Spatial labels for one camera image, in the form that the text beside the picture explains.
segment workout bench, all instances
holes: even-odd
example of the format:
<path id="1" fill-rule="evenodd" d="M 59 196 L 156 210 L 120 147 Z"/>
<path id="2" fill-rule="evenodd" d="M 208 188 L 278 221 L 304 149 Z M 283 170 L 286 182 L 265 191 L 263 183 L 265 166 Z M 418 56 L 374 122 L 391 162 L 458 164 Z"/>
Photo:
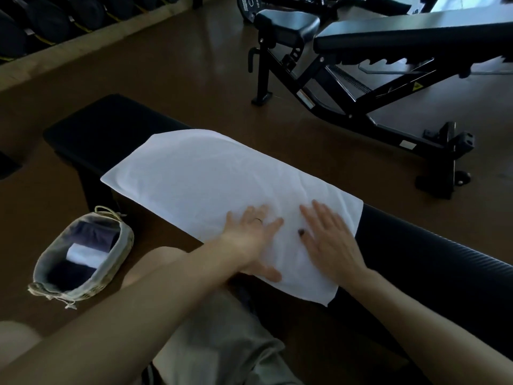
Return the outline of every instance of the workout bench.
<path id="1" fill-rule="evenodd" d="M 474 148 L 474 136 L 468 132 L 456 134 L 456 124 L 447 122 L 439 132 L 425 130 L 422 137 L 416 137 L 376 124 L 368 113 L 453 75 L 468 77 L 474 63 L 499 56 L 511 61 L 513 5 L 339 21 L 316 35 L 319 24 L 318 17 L 304 12 L 257 13 L 254 25 L 259 30 L 260 48 L 252 48 L 248 54 L 250 73 L 253 55 L 260 55 L 258 90 L 253 104 L 261 106 L 271 98 L 267 87 L 271 71 L 320 119 L 426 158 L 431 174 L 417 177 L 416 187 L 435 197 L 450 199 L 454 186 L 471 180 L 468 173 L 455 171 L 455 162 Z M 312 40 L 318 55 L 296 76 L 293 70 L 305 45 Z M 271 51 L 276 44 L 292 48 L 290 54 L 282 60 L 276 58 Z M 374 90 L 338 66 L 365 60 L 373 64 L 382 59 L 392 64 L 403 58 L 417 66 Z M 306 87 L 312 79 L 338 108 L 322 103 Z M 356 98 L 343 80 L 364 94 Z"/>
<path id="2" fill-rule="evenodd" d="M 120 95 L 106 96 L 44 132 L 77 169 L 90 210 L 119 210 L 100 177 L 156 133 L 189 129 Z M 366 264 L 422 304 L 513 359 L 513 266 L 364 204 L 356 233 Z M 403 353 L 387 330 L 339 289 L 328 311 Z"/>

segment forearm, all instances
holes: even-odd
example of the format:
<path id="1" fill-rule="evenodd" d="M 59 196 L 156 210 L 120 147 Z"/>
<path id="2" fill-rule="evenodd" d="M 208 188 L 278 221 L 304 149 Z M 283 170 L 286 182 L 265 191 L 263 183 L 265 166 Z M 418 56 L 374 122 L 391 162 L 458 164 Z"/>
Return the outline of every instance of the forearm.
<path id="1" fill-rule="evenodd" d="M 238 270 L 229 251 L 207 243 L 117 292 L 13 362 L 0 382 L 130 382 L 187 313 Z"/>
<path id="2" fill-rule="evenodd" d="M 375 272 L 350 293 L 435 384 L 511 384 L 513 362 Z"/>

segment bench frame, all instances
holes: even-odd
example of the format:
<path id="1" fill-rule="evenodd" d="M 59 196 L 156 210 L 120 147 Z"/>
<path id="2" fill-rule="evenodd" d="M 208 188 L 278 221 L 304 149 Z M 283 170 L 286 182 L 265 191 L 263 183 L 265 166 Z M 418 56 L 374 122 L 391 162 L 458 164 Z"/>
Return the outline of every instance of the bench frame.
<path id="1" fill-rule="evenodd" d="M 293 69 L 303 53 L 303 48 L 292 49 L 291 53 L 286 54 L 280 61 L 271 51 L 276 45 L 272 37 L 266 37 L 260 31 L 259 43 L 260 48 L 254 47 L 248 54 L 250 73 L 253 72 L 253 56 L 260 55 L 258 89 L 256 97 L 252 100 L 253 104 L 262 106 L 271 98 L 272 93 L 268 91 L 271 71 L 299 102 L 318 118 L 427 159 L 431 163 L 430 175 L 419 176 L 415 181 L 416 187 L 420 190 L 437 198 L 450 199 L 455 186 L 470 182 L 468 173 L 455 171 L 455 161 L 474 148 L 474 136 L 468 132 L 456 135 L 456 123 L 447 122 L 438 133 L 425 130 L 423 137 L 420 138 L 377 124 L 368 113 L 453 75 L 466 77 L 471 64 L 456 60 L 432 59 L 411 73 L 374 90 L 367 88 L 368 93 L 354 98 L 337 78 L 337 74 L 345 72 L 336 66 L 340 63 L 336 54 L 318 55 L 298 77 L 293 73 Z M 311 79 L 329 94 L 343 113 L 323 104 L 305 86 Z"/>

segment hand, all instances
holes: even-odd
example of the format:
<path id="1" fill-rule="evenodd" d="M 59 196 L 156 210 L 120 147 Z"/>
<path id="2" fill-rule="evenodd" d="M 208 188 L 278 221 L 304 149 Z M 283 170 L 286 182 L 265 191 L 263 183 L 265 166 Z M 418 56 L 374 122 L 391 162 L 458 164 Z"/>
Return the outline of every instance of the hand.
<path id="1" fill-rule="evenodd" d="M 247 207 L 240 222 L 233 219 L 232 213 L 226 214 L 226 224 L 220 240 L 231 246 L 241 257 L 243 268 L 240 270 L 249 275 L 262 276 L 272 282 L 280 282 L 282 275 L 272 266 L 264 265 L 260 255 L 283 225 L 283 219 L 274 220 L 268 225 L 263 221 L 267 216 L 269 207 L 262 205 L 259 208 Z"/>
<path id="2" fill-rule="evenodd" d="M 340 215 L 316 200 L 312 205 L 313 209 L 301 205 L 300 210 L 315 238 L 300 229 L 301 241 L 312 263 L 333 282 L 350 291 L 370 270 L 365 266 L 356 240 Z"/>

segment person's right hand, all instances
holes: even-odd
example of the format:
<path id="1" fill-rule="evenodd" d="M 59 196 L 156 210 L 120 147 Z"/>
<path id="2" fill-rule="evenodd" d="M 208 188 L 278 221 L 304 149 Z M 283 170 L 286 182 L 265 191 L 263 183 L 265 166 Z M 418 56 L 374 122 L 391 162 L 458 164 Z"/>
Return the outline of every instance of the person's right hand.
<path id="1" fill-rule="evenodd" d="M 301 241 L 312 263 L 333 282 L 350 291 L 358 281 L 370 274 L 370 270 L 344 220 L 316 200 L 312 206 L 300 206 L 314 235 L 300 229 Z"/>

